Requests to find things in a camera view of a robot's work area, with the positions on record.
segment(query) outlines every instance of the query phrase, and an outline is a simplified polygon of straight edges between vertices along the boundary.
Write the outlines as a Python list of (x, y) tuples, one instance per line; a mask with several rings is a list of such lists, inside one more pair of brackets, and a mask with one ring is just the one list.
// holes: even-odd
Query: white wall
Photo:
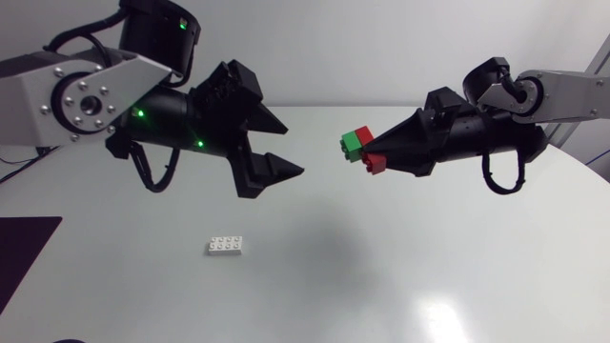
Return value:
[[(593, 160), (610, 149), (610, 120), (581, 123), (561, 149), (582, 163)], [(589, 167), (610, 182), (610, 153)]]
[[(607, 0), (175, 0), (203, 34), (192, 85), (220, 60), (257, 72), (269, 105), (420, 105), (492, 56), (515, 71), (581, 71), (608, 33)], [(7, 0), (0, 58), (113, 13), (118, 0)], [(116, 46), (120, 28), (101, 34)]]

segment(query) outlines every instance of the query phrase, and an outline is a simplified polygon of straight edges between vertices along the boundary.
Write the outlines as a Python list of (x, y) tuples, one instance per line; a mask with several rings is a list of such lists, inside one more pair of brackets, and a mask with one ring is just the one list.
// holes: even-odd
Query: bolt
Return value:
[(55, 68), (55, 70), (53, 71), (53, 74), (55, 74), (55, 76), (57, 77), (64, 77), (64, 71), (61, 70), (61, 68), (57, 67)]
[(51, 113), (51, 109), (49, 108), (49, 106), (43, 105), (40, 107), (40, 112), (47, 115), (47, 114)]

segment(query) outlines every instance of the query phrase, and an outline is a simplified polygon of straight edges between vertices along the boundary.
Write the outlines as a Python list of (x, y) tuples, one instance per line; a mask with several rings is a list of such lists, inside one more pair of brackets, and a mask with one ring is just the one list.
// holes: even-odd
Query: white table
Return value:
[[(342, 133), (405, 108), (277, 108), (253, 149), (306, 168), (255, 201), (224, 159), (184, 153), (161, 194), (103, 145), (70, 147), (0, 188), (0, 216), (64, 222), (0, 316), (0, 341), (608, 342), (610, 187), (549, 147), (522, 192), (480, 160), (371, 176)], [(149, 148), (156, 171), (169, 150)], [(494, 155), (508, 186), (513, 154)], [(243, 235), (241, 256), (206, 256)]]

